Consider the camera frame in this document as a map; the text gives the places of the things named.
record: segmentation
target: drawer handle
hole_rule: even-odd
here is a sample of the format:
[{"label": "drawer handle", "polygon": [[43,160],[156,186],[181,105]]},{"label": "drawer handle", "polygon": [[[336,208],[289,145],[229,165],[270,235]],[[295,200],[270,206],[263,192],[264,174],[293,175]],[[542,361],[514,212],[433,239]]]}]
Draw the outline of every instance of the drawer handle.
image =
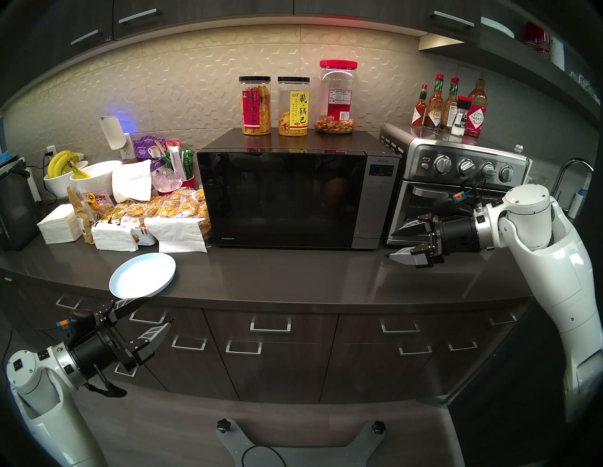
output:
[{"label": "drawer handle", "polygon": [[75,310],[75,309],[77,309],[77,307],[80,306],[81,301],[84,300],[84,297],[81,296],[80,299],[78,300],[78,302],[75,304],[75,306],[74,307],[70,307],[70,306],[62,305],[61,304],[61,300],[63,298],[65,298],[65,294],[61,295],[61,298],[59,298],[57,300],[57,302],[55,303],[55,305],[59,306],[59,307],[63,307],[63,308],[68,308],[69,310]]},{"label": "drawer handle", "polygon": [[515,318],[515,315],[513,313],[509,313],[512,317],[512,320],[510,321],[501,321],[500,323],[497,323],[494,321],[494,319],[490,318],[490,326],[499,326],[501,324],[511,324],[514,322],[517,322],[517,318]]},{"label": "drawer handle", "polygon": [[134,368],[134,371],[132,372],[132,374],[129,374],[129,373],[123,373],[123,372],[121,372],[121,371],[117,371],[117,370],[118,370],[118,368],[119,368],[119,365],[121,365],[121,363],[118,363],[118,364],[117,364],[117,366],[115,367],[115,372],[116,372],[117,374],[120,374],[120,375],[134,377],[134,375],[135,375],[135,374],[136,374],[136,372],[138,371],[138,367],[135,367],[135,368]]},{"label": "drawer handle", "polygon": [[440,18],[452,19],[453,21],[457,21],[461,24],[464,24],[465,26],[469,26],[470,28],[473,28],[475,26],[475,23],[467,21],[466,19],[459,18],[458,16],[452,16],[451,14],[442,13],[441,11],[434,11],[433,15],[431,16],[439,16]]},{"label": "drawer handle", "polygon": [[381,329],[383,330],[383,334],[413,334],[413,333],[420,333],[421,332],[421,328],[419,328],[418,324],[415,323],[414,321],[412,322],[415,325],[415,329],[410,330],[410,331],[388,331],[387,329],[385,329],[385,323],[382,321],[381,322]]},{"label": "drawer handle", "polygon": [[478,344],[477,344],[475,341],[473,341],[473,345],[472,345],[471,347],[462,347],[462,348],[460,348],[460,349],[455,349],[455,348],[452,346],[452,344],[451,344],[451,343],[450,343],[450,344],[448,344],[448,350],[449,350],[450,352],[457,352],[457,351],[459,351],[459,350],[470,350],[470,349],[477,349],[477,347],[478,347]]},{"label": "drawer handle", "polygon": [[400,351],[400,355],[425,355],[425,354],[430,354],[432,353],[431,351],[431,346],[427,346],[427,351],[426,352],[411,352],[411,353],[405,353],[402,350],[402,347],[398,347],[398,350]]},{"label": "drawer handle", "polygon": [[143,16],[147,16],[149,14],[157,13],[157,8],[153,8],[152,10],[141,11],[140,13],[133,14],[132,16],[127,16],[118,21],[118,24],[127,23],[128,21],[132,21],[136,18],[142,18]]},{"label": "drawer handle", "polygon": [[254,331],[256,333],[290,333],[291,332],[291,318],[287,319],[287,329],[256,329],[256,318],[254,317],[251,320],[251,325],[249,326],[250,331]]},{"label": "drawer handle", "polygon": [[197,350],[199,352],[203,352],[205,350],[205,344],[207,344],[207,338],[203,339],[203,344],[200,347],[182,347],[181,345],[176,345],[176,341],[180,336],[176,336],[174,341],[172,342],[172,347],[175,349],[184,349],[184,350]]},{"label": "drawer handle", "polygon": [[79,37],[79,38],[77,38],[77,39],[75,39],[75,40],[72,40],[72,41],[71,41],[71,45],[75,45],[75,44],[77,44],[78,42],[81,42],[81,41],[83,41],[84,39],[88,39],[88,37],[92,37],[92,36],[94,36],[95,34],[98,34],[98,33],[99,33],[98,29],[95,29],[95,30],[94,30],[94,31],[92,31],[91,33],[84,34],[83,36],[81,36],[81,37]]},{"label": "drawer handle", "polygon": [[257,352],[235,352],[234,350],[230,350],[230,344],[232,343],[232,340],[229,340],[226,343],[226,353],[227,354],[239,354],[239,355],[259,355],[262,353],[262,343],[258,342],[257,343]]},{"label": "drawer handle", "polygon": [[168,312],[163,312],[163,314],[161,315],[161,319],[159,319],[159,321],[148,321],[146,319],[134,319],[134,315],[137,313],[137,311],[135,311],[134,313],[132,313],[130,315],[130,321],[134,321],[134,322],[143,322],[143,323],[147,323],[147,324],[161,324],[163,323],[163,320],[165,319],[165,317],[167,316]]}]

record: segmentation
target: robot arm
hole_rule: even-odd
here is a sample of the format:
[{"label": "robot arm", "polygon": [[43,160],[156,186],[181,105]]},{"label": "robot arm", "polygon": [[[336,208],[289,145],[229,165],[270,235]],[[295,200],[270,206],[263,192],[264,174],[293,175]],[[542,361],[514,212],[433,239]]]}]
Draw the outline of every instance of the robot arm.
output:
[{"label": "robot arm", "polygon": [[449,197],[396,236],[428,234],[416,247],[389,258],[418,268],[444,262],[457,251],[508,247],[536,301],[551,317],[563,343],[566,421],[581,416],[603,376],[603,332],[595,302],[590,257],[556,200],[540,185],[521,185],[496,203],[471,210]]},{"label": "robot arm", "polygon": [[[57,323],[67,332],[63,342],[38,353],[22,350],[10,357],[7,377],[21,417],[36,441],[62,466],[107,467],[71,394],[80,386],[107,397],[127,394],[108,381],[103,369],[114,362],[120,362],[126,370],[143,365],[171,326],[170,321],[149,329],[140,337],[142,344],[136,346],[112,331],[120,318],[135,312],[147,300],[120,300],[87,316],[69,317]],[[95,375],[106,389],[88,382]]]}]

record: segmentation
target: snack jar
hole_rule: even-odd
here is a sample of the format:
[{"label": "snack jar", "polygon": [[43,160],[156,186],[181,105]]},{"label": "snack jar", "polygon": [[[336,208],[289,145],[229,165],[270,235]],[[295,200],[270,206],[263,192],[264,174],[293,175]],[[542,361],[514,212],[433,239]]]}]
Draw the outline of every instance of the snack jar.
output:
[{"label": "snack jar", "polygon": [[279,76],[279,134],[308,134],[310,78]]},{"label": "snack jar", "polygon": [[320,118],[314,128],[325,133],[351,133],[354,129],[352,98],[357,61],[320,61]]},{"label": "snack jar", "polygon": [[241,76],[239,83],[243,133],[270,133],[270,77]]}]

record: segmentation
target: sink faucet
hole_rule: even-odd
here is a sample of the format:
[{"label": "sink faucet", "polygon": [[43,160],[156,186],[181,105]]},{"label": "sink faucet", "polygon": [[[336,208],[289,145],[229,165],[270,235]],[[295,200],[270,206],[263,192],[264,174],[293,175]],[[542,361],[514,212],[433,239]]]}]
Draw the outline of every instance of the sink faucet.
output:
[{"label": "sink faucet", "polygon": [[553,190],[551,192],[551,196],[553,198],[557,199],[559,186],[561,185],[561,179],[563,178],[563,174],[565,174],[565,171],[574,164],[585,165],[590,170],[591,174],[595,171],[593,166],[590,165],[588,162],[586,162],[584,159],[576,158],[576,159],[568,160],[567,162],[565,162],[563,167],[561,167],[561,170],[559,171],[559,174],[557,175],[557,179],[555,180],[555,184],[553,185]]}]

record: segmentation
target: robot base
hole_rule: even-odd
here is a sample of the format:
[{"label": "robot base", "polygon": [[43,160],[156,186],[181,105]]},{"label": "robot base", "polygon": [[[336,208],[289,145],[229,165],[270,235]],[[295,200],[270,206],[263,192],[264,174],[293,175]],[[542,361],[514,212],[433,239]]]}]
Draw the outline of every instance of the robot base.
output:
[{"label": "robot base", "polygon": [[384,432],[383,422],[368,422],[343,448],[269,448],[249,441],[234,420],[220,420],[216,428],[218,438],[235,458],[235,467],[366,466]]}]

